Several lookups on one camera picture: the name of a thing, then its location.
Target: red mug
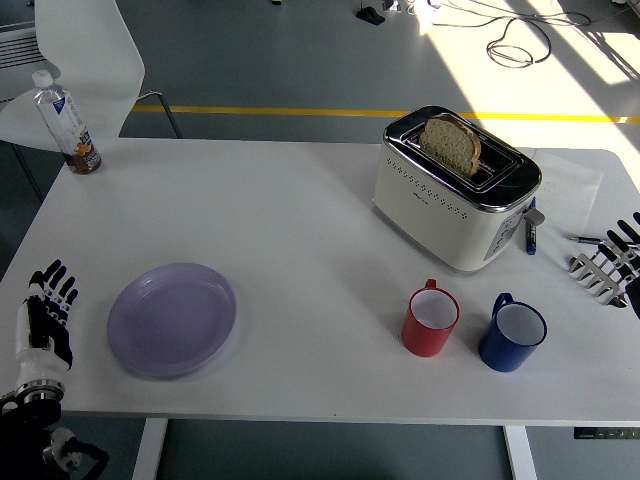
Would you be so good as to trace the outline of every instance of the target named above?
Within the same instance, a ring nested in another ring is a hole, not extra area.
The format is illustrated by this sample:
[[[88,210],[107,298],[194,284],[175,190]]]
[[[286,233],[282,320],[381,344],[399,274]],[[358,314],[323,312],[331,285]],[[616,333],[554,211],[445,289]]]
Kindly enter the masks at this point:
[[[442,350],[459,318],[456,299],[430,278],[411,296],[400,335],[402,343],[414,355],[433,357]]]

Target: gray floor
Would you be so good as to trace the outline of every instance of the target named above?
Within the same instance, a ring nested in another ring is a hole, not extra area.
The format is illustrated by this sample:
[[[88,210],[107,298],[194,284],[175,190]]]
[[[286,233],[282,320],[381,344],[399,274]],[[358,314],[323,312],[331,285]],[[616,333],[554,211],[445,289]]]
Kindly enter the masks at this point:
[[[29,19],[25,3],[12,0],[9,8],[3,5],[0,23]],[[365,5],[378,8],[378,3]],[[607,0],[560,3],[571,4],[574,10],[588,5],[603,15],[618,8]],[[472,110],[443,59],[428,44],[416,44],[412,19],[389,15],[388,28],[376,29],[354,20],[359,0],[283,0],[279,10],[268,0],[166,0],[161,8],[157,2],[118,0],[118,5],[145,61],[144,87],[163,91],[173,105],[411,110],[435,103]],[[635,16],[620,15],[609,21],[608,28],[625,31],[635,20]],[[626,100],[603,97],[601,101],[613,109]],[[390,121],[273,115],[177,117],[189,138],[354,143],[379,143]],[[171,137],[172,131],[162,115],[134,112],[122,135]],[[62,159],[57,154],[24,152],[46,191]],[[4,159],[0,162],[1,274],[38,203],[8,146],[1,142],[0,158]],[[82,440],[109,451],[112,463],[101,478],[131,476],[142,420],[65,417],[62,423]],[[575,441],[572,428],[536,427],[528,433],[538,478],[543,480],[636,478],[640,470],[636,455],[640,443]],[[493,480],[510,476],[499,427],[183,420],[169,423],[159,472],[159,478],[166,479]]]

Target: purple plate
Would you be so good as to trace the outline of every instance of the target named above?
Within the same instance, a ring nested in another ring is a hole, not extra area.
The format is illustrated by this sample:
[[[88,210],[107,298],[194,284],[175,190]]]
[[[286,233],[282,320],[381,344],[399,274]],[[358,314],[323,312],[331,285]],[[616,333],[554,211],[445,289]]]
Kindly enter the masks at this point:
[[[195,263],[141,275],[118,296],[107,334],[116,357],[136,373],[171,378],[211,359],[229,337],[236,299],[229,282]]]

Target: blue mug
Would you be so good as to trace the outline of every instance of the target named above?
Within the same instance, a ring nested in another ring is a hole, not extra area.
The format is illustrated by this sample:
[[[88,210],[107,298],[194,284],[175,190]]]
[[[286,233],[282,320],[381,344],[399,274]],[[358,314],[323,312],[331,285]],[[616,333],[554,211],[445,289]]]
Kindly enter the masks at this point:
[[[512,372],[547,336],[547,324],[530,305],[515,302],[510,293],[498,295],[489,328],[480,340],[482,361],[498,372]]]

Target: white robotic hand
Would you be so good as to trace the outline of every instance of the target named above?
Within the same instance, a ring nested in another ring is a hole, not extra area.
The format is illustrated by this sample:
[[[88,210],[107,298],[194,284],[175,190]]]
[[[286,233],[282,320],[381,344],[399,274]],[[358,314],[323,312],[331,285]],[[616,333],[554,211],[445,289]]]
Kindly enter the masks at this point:
[[[35,272],[29,294],[18,310],[16,359],[20,376],[14,392],[18,404],[43,398],[60,401],[64,395],[62,379],[73,360],[66,325],[78,296],[73,288],[75,278],[62,282],[66,273],[60,260],[44,273]]]

